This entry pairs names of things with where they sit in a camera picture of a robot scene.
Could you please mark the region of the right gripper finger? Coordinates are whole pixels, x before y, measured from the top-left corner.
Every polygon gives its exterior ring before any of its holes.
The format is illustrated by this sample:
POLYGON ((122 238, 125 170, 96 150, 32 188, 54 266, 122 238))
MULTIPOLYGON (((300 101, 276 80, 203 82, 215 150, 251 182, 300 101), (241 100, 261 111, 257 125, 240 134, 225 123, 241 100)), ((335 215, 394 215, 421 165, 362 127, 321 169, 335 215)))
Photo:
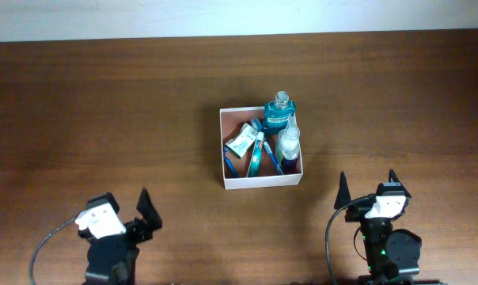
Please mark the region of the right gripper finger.
POLYGON ((341 207, 348 205, 351 202, 351 194, 347 183, 345 172, 340 173, 339 189, 334 203, 334 209, 339 210, 341 207))
POLYGON ((404 192, 404 195, 407 198, 412 197, 409 191, 402 185, 402 183, 400 182, 399 178, 397 177, 393 169, 389 170, 389 183, 394 183, 398 188, 400 188, 404 192))

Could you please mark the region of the clear spray bottle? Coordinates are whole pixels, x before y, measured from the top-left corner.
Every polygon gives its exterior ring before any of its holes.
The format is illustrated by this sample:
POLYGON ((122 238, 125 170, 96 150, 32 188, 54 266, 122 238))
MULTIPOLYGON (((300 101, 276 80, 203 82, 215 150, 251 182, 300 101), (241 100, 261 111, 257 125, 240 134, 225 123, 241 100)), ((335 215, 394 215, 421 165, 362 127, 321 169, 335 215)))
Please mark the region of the clear spray bottle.
POLYGON ((297 165, 300 156, 300 130, 295 116, 290 116, 286 127, 278 134, 276 144, 276 159, 284 174, 292 173, 297 165))

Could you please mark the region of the green white toothpaste tube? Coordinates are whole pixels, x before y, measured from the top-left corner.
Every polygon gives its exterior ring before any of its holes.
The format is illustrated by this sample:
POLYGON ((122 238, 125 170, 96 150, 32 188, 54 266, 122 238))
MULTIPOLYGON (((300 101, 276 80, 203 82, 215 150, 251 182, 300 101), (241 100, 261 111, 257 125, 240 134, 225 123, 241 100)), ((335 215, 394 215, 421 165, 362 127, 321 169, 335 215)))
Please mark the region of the green white toothpaste tube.
POLYGON ((252 156, 248 166, 248 171, 246 177, 257 177, 260 171, 260 163, 262 157, 262 149, 264 144, 264 133, 260 131, 254 142, 254 147, 252 150, 252 156))

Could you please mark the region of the blue disposable razor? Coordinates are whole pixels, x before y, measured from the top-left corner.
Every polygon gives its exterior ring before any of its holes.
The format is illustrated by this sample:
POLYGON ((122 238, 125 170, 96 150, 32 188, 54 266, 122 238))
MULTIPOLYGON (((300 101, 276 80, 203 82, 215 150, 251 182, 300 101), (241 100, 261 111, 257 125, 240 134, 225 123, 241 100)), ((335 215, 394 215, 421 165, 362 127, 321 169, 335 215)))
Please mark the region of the blue disposable razor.
POLYGON ((233 166, 233 163, 227 157, 228 152, 229 152, 229 148, 227 146, 224 146, 223 149, 222 149, 223 161, 224 161, 225 165, 227 166, 227 168, 229 169, 229 171, 232 173, 233 177, 238 178, 239 176, 238 176, 238 173, 237 173, 236 169, 233 166))

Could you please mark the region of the blue mouthwash bottle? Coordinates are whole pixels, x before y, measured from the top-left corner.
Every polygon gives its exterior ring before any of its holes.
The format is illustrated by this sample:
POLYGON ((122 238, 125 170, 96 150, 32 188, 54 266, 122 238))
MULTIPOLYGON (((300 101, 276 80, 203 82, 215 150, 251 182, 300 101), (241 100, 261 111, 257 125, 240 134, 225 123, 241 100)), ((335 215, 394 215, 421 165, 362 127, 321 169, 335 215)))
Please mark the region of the blue mouthwash bottle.
POLYGON ((295 114, 296 104, 285 91, 278 91, 275 99, 264 106, 263 131, 267 135, 277 134, 287 125, 288 118, 295 114))

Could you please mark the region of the green white soap box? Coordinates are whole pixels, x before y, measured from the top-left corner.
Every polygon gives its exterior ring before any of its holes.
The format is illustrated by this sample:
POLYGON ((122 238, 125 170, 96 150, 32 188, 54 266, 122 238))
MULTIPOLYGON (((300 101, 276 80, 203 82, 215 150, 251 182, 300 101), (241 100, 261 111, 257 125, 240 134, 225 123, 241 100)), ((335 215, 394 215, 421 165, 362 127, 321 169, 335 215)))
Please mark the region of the green white soap box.
POLYGON ((242 159, 250 146, 256 141, 258 131, 248 123, 244 123, 240 132, 226 143, 227 149, 235 157, 242 159))

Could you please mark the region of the blue white toothbrush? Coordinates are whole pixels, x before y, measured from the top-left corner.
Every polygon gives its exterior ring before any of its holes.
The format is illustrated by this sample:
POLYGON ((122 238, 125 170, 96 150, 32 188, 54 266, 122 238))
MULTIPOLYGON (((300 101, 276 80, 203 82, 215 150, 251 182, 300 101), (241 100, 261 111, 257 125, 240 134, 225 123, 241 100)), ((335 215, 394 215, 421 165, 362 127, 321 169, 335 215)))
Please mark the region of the blue white toothbrush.
MULTIPOLYGON (((262 124, 260 122, 260 120, 257 118, 257 117, 254 117, 253 119, 250 120, 250 123, 252 125, 252 127, 258 131, 258 132, 264 132, 262 130, 262 124)), ((275 171, 277 172, 278 175, 283 175, 283 171, 282 171, 282 168, 280 166, 280 164, 278 163, 271 147, 270 147, 270 144, 268 143, 267 141, 267 137, 264 136, 264 149, 268 155, 268 157, 271 159, 271 162, 275 168, 275 171)))

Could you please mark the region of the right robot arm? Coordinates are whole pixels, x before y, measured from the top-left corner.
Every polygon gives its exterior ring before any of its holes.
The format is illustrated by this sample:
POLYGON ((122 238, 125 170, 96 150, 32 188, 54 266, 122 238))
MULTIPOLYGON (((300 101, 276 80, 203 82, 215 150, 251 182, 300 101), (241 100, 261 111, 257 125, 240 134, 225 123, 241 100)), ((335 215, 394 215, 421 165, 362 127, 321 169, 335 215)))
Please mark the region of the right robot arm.
POLYGON ((406 229, 393 228, 393 221, 401 217, 412 198, 395 172, 389 171, 388 180, 377 186, 376 192, 352 199, 344 173, 340 174, 339 189, 334 204, 335 213, 325 230, 325 256, 329 275, 334 284, 330 261, 329 236, 334 219, 345 213, 346 222, 359 224, 356 234, 362 235, 368 274, 357 278, 358 284, 416 285, 440 284, 438 279, 417 280, 422 239, 406 229))

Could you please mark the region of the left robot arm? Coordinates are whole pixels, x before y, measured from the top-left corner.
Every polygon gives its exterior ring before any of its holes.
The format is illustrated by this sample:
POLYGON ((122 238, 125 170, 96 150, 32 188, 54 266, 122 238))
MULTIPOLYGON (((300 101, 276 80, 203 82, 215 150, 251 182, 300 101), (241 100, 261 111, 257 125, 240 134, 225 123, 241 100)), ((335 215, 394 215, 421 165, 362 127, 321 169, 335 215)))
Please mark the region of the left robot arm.
POLYGON ((134 284, 138 244, 153 238, 162 228, 161 216, 144 188, 138 198, 137 212, 141 218, 121 222, 114 195, 106 192, 89 199, 75 223, 78 236, 87 240, 89 262, 85 271, 86 284, 134 284))

